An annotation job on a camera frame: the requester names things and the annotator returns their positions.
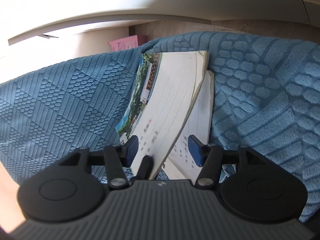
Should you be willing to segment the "white school notebook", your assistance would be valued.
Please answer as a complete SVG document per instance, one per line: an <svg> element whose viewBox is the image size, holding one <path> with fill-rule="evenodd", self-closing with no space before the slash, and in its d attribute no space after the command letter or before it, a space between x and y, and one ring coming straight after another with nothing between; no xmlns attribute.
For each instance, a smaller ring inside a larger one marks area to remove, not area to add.
<svg viewBox="0 0 320 240"><path fill-rule="evenodd" d="M122 144L138 141L127 164L135 176L147 155L150 178L157 176L199 96L208 60L205 50L140 54L131 99L116 126Z"/></svg>
<svg viewBox="0 0 320 240"><path fill-rule="evenodd" d="M187 122L167 157L163 171L171 180L190 179L193 183L201 171L188 149L188 138L195 135L204 145L208 144L214 101L214 74L207 71L199 95Z"/></svg>

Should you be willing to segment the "blue textured sofa cover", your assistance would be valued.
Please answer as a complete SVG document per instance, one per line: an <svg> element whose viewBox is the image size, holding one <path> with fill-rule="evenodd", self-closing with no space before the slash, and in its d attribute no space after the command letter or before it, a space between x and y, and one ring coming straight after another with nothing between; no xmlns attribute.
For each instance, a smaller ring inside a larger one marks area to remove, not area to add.
<svg viewBox="0 0 320 240"><path fill-rule="evenodd" d="M206 50L215 75L210 142L251 146L308 191L319 210L319 45L250 34L195 32L127 52L79 57L1 84L1 162L16 183L87 145L119 139L141 53Z"/></svg>

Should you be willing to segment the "pink paper sheet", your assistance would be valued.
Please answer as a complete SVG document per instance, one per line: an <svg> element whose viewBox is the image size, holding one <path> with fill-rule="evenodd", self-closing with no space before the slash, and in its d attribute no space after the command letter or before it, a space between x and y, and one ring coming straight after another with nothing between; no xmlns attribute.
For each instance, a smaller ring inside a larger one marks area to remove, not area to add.
<svg viewBox="0 0 320 240"><path fill-rule="evenodd" d="M147 41L148 37L146 35L132 35L110 41L108 44L111 46L112 51L122 51L137 48L138 46L145 44Z"/></svg>

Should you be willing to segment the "white desk with grey edge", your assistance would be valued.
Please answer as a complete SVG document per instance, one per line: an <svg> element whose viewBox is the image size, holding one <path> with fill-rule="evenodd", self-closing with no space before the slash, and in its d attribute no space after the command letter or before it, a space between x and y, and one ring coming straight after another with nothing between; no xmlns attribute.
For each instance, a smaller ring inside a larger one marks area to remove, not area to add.
<svg viewBox="0 0 320 240"><path fill-rule="evenodd" d="M210 20L201 18L162 15L162 14L119 14L119 15L103 15L103 14L88 14L77 17L71 17L64 20L48 23L34 29L30 29L16 36L8 39L8 45L11 46L23 40L39 36L44 33L56 31L60 29L75 27L85 24L93 24L100 22L113 22L113 21L135 21L135 20L165 20L165 21L181 21L211 25Z"/></svg>

